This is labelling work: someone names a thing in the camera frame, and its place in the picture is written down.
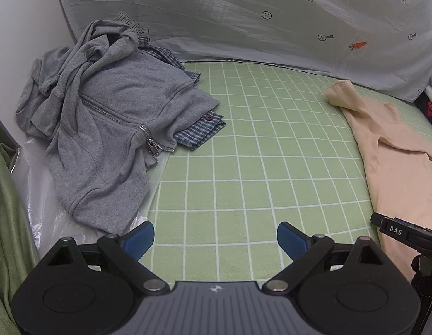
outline beige garment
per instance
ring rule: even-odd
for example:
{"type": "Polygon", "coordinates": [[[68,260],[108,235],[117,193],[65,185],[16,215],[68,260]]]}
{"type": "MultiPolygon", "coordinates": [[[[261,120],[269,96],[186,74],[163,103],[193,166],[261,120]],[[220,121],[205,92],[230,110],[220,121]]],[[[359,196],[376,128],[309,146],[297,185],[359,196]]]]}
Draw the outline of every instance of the beige garment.
{"type": "MultiPolygon", "coordinates": [[[[360,97],[349,80],[336,81],[324,94],[351,126],[374,211],[432,229],[432,143],[402,122],[394,104],[360,97]]],[[[384,252],[412,279],[411,260],[418,253],[379,237],[384,252]]]]}

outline plaid shirt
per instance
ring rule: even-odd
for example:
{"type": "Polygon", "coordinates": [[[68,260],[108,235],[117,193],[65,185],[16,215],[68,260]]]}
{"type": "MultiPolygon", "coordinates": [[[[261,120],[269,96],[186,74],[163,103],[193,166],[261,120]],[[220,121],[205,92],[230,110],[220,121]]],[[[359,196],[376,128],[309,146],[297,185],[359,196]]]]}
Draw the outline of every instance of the plaid shirt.
{"type": "MultiPolygon", "coordinates": [[[[194,81],[194,85],[199,82],[200,73],[198,72],[187,72],[181,62],[171,53],[170,50],[165,48],[158,48],[151,46],[147,37],[138,38],[138,47],[145,53],[152,55],[153,57],[163,61],[164,63],[175,66],[176,68],[182,69],[188,77],[194,81]]],[[[208,111],[199,120],[192,124],[190,127],[183,131],[174,134],[174,138],[177,143],[189,147],[191,150],[195,150],[210,138],[212,138],[217,132],[225,127],[225,122],[222,121],[223,116],[208,111]]]]}
{"type": "Polygon", "coordinates": [[[174,134],[177,143],[188,146],[192,151],[207,142],[225,127],[223,116],[208,111],[199,121],[183,131],[174,134]]]}
{"type": "Polygon", "coordinates": [[[194,81],[194,85],[199,82],[200,73],[198,72],[187,72],[181,62],[171,53],[170,50],[165,48],[158,48],[157,46],[151,46],[147,37],[138,38],[138,48],[143,50],[145,53],[152,55],[164,63],[171,64],[176,68],[182,69],[188,77],[194,81]]]}

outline green grid tablecloth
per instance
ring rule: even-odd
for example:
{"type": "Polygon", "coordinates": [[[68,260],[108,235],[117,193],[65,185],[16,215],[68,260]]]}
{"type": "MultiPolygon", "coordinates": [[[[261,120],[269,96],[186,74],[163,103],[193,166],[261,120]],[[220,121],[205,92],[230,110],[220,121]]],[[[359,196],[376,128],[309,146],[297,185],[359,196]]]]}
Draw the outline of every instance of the green grid tablecloth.
{"type": "MultiPolygon", "coordinates": [[[[170,156],[148,219],[155,243],[142,263],[169,283],[263,283],[291,261],[276,228],[288,221],[308,235],[340,243],[378,240],[363,161],[340,109],[323,91],[335,79],[234,62],[188,63],[199,88],[220,105],[226,127],[191,152],[170,156]]],[[[432,140],[420,111],[394,102],[403,119],[432,140]]]]}

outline clear plastic bag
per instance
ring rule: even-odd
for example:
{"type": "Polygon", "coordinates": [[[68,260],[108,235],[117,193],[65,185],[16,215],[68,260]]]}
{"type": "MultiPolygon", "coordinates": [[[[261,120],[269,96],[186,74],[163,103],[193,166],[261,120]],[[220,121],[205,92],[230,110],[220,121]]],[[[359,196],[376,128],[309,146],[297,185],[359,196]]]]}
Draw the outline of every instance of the clear plastic bag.
{"type": "MultiPolygon", "coordinates": [[[[61,237],[73,237],[76,243],[94,243],[105,233],[76,222],[58,203],[52,174],[44,153],[49,142],[31,137],[19,150],[11,175],[16,184],[24,207],[33,238],[42,258],[61,237]]],[[[141,203],[137,215],[125,232],[147,220],[148,210],[168,162],[169,153],[157,157],[158,164],[148,170],[149,190],[141,203]]]]}

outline green curtain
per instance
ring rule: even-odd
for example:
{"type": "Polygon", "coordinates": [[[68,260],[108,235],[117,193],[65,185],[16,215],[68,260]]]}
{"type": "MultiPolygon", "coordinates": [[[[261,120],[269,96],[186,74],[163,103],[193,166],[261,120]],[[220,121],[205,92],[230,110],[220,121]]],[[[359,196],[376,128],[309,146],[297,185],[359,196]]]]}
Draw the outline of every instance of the green curtain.
{"type": "Polygon", "coordinates": [[[10,174],[14,152],[0,143],[0,335],[20,335],[11,315],[11,299],[39,260],[10,174]]]}

